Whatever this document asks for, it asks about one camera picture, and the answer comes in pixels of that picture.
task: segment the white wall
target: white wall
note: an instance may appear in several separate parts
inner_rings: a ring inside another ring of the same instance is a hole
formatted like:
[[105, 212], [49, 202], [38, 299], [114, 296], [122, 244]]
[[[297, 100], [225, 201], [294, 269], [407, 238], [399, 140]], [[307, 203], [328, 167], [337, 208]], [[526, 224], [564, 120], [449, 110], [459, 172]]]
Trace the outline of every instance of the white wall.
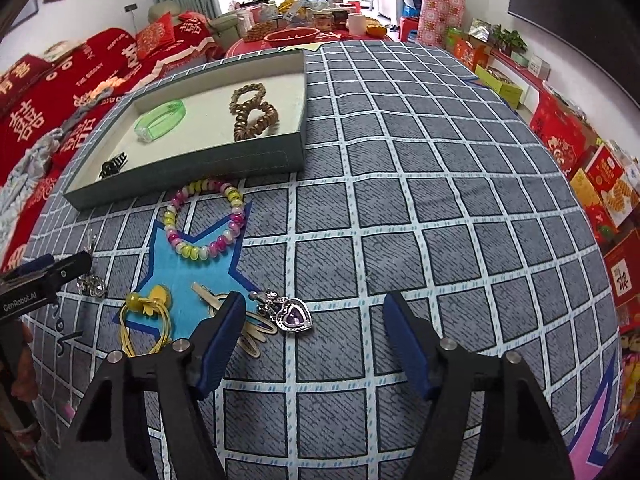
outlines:
[[551, 65], [549, 84], [587, 114], [598, 134], [640, 158], [640, 108], [601, 69], [572, 47], [507, 13], [509, 0], [466, 0], [471, 17], [516, 28], [536, 54]]
[[136, 27], [144, 28], [153, 0], [63, 0], [50, 4], [38, 0], [38, 13], [0, 42], [0, 73], [24, 54], [37, 55], [57, 41], [83, 41], [109, 27], [134, 34], [131, 13], [124, 12], [129, 4], [138, 4], [134, 11]]

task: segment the gray tablecloth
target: gray tablecloth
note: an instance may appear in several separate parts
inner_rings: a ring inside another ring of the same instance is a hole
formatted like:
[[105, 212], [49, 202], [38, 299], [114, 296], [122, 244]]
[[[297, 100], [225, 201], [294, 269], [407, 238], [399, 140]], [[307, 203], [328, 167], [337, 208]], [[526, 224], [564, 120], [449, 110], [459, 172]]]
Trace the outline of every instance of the gray tablecloth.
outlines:
[[[610, 286], [584, 214], [544, 147], [442, 50], [329, 43], [306, 53], [306, 69], [306, 168], [239, 182], [252, 209], [238, 271], [305, 300], [315, 329], [271, 336], [259, 360], [236, 349], [228, 378], [201, 403], [229, 478], [401, 477], [427, 406], [384, 332], [381, 304], [395, 289], [466, 348], [520, 352], [567, 443], [615, 360], [597, 444], [607, 452], [619, 370]], [[91, 228], [99, 235], [96, 268], [108, 282], [101, 302], [72, 285], [61, 293], [65, 333], [83, 331], [62, 358], [54, 356], [53, 309], [31, 320], [47, 462], [68, 425], [63, 406], [78, 404], [106, 352], [119, 346], [113, 316], [148, 272], [152, 222], [171, 198], [151, 193], [75, 211], [60, 186], [99, 129], [60, 179], [26, 250], [28, 258], [74, 253]], [[223, 199], [197, 196], [179, 227], [198, 234], [225, 214]], [[149, 343], [147, 335], [133, 338], [140, 348]], [[475, 396], [461, 477], [470, 472], [480, 406]], [[147, 407], [158, 468], [169, 471], [155, 396]]]

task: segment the yellow hair tie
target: yellow hair tie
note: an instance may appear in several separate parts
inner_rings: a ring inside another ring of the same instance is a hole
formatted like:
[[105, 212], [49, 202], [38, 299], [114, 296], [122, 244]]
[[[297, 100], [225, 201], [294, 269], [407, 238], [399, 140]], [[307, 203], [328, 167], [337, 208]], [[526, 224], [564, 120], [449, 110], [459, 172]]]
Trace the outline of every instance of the yellow hair tie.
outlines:
[[162, 320], [160, 339], [148, 352], [149, 354], [156, 354], [164, 345], [170, 342], [171, 318], [169, 318], [169, 307], [171, 307], [171, 293], [164, 285], [155, 285], [151, 289], [148, 298], [143, 298], [137, 292], [127, 294], [124, 306], [120, 309], [120, 339], [122, 341], [122, 349], [128, 357], [135, 357], [136, 352], [133, 349], [129, 339], [129, 331], [125, 325], [127, 311], [130, 310], [149, 317], [155, 314], [160, 315]]

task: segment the orange bowl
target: orange bowl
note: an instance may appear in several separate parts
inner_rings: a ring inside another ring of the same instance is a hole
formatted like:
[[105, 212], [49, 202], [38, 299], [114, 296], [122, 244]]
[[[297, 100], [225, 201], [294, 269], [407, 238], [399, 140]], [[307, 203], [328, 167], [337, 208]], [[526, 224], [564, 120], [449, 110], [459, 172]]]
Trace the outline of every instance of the orange bowl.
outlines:
[[269, 43], [273, 48], [280, 46], [302, 45], [305, 43], [313, 43], [316, 36], [320, 33], [317, 28], [297, 27], [285, 28], [267, 34], [264, 41]]

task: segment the television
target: television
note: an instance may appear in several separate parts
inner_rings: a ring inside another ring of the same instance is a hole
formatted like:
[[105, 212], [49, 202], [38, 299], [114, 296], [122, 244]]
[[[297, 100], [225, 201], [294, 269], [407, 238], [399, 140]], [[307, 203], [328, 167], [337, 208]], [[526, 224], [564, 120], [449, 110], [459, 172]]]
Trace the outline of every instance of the television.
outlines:
[[581, 52], [640, 107], [639, 0], [510, 0], [509, 13]]

